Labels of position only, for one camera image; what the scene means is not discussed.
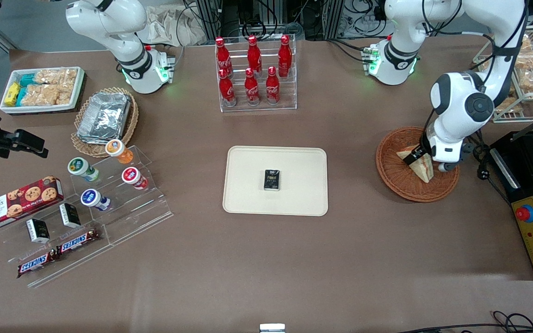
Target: black box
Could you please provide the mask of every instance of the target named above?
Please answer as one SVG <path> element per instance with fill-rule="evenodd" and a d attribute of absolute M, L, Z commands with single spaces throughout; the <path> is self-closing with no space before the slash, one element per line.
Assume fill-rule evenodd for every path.
<path fill-rule="evenodd" d="M 32 242 L 45 244 L 50 240 L 49 229 L 44 221 L 30 219 L 26 221 L 26 226 Z"/>
<path fill-rule="evenodd" d="M 279 170 L 265 170 L 265 190 L 279 191 Z"/>
<path fill-rule="evenodd" d="M 78 209 L 74 205 L 64 203 L 59 206 L 61 211 L 61 218 L 63 219 L 63 224 L 70 228 L 77 228 L 81 225 L 80 215 L 78 215 Z"/>

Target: wicker basket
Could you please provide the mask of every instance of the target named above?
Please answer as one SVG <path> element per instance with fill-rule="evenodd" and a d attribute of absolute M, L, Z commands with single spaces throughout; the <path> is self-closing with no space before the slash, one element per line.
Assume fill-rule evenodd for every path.
<path fill-rule="evenodd" d="M 135 131 L 135 127 L 137 126 L 137 119 L 139 118 L 139 108 L 137 107 L 137 103 L 135 99 L 133 98 L 133 95 L 122 88 L 104 88 L 101 91 L 98 91 L 99 93 L 124 93 L 125 95 L 131 97 L 131 107 L 129 108 L 129 118 L 127 119 L 127 123 L 125 124 L 125 132 L 123 133 L 123 138 L 121 139 L 125 146 L 127 145 L 127 142 L 131 139 L 133 136 L 133 132 Z M 80 127 L 80 123 L 83 119 L 83 114 L 85 110 L 87 109 L 87 106 L 89 105 L 89 101 L 92 97 L 89 97 L 85 103 L 83 103 L 80 112 L 78 112 L 78 115 L 75 118 L 75 128 L 78 129 Z M 93 145 L 91 143 L 85 143 L 81 141 L 78 138 L 78 133 L 73 133 L 71 135 L 71 141 L 74 143 L 75 149 L 77 149 L 79 152 L 83 154 L 87 154 L 89 156 L 95 157 L 95 158 L 105 158 L 108 157 L 108 154 L 106 154 L 106 150 L 104 149 L 104 145 Z"/>
<path fill-rule="evenodd" d="M 448 173 L 438 170 L 433 162 L 434 177 L 423 182 L 396 152 L 417 145 L 423 134 L 421 127 L 401 127 L 385 136 L 376 151 L 376 166 L 384 183 L 398 195 L 413 202 L 435 202 L 450 194 L 458 183 L 459 166 Z"/>

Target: table surface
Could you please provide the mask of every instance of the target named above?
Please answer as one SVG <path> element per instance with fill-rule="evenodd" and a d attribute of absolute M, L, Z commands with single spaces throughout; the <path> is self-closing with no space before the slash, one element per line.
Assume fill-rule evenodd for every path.
<path fill-rule="evenodd" d="M 436 78 L 465 69 L 483 43 L 428 38 L 407 82 L 385 86 L 334 46 L 301 42 L 298 109 L 255 115 L 222 114 L 213 48 L 186 49 L 173 84 L 135 94 L 131 141 L 154 161 L 175 216 L 38 289 L 0 251 L 0 331 L 243 333 L 283 322 L 291 333 L 391 333 L 491 322 L 491 310 L 533 319 L 533 273 L 512 212 L 472 158 L 453 193 L 430 204 L 398 197 L 376 171 L 384 135 L 423 125 Z M 129 88 L 107 51 L 11 55 L 13 69 L 81 66 L 86 96 Z M 0 159 L 0 194 L 51 174 L 70 188 L 75 114 L 0 116 L 2 128 L 31 131 L 50 150 L 46 160 Z M 518 128 L 490 123 L 486 141 Z M 226 213 L 235 145 L 324 149 L 328 213 Z"/>

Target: red lid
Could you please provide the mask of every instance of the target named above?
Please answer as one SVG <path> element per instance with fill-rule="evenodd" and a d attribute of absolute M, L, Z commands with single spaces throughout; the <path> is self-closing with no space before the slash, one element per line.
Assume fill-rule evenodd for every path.
<path fill-rule="evenodd" d="M 123 181 L 127 184 L 133 183 L 139 177 L 139 170 L 137 168 L 129 167 L 123 171 Z"/>

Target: aluminum foil container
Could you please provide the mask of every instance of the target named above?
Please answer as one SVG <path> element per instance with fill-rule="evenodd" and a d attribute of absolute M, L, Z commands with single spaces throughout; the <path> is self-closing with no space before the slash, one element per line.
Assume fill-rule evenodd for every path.
<path fill-rule="evenodd" d="M 124 93 L 96 93 L 83 113 L 78 138 L 95 145 L 122 139 L 130 106 L 131 99 Z"/>

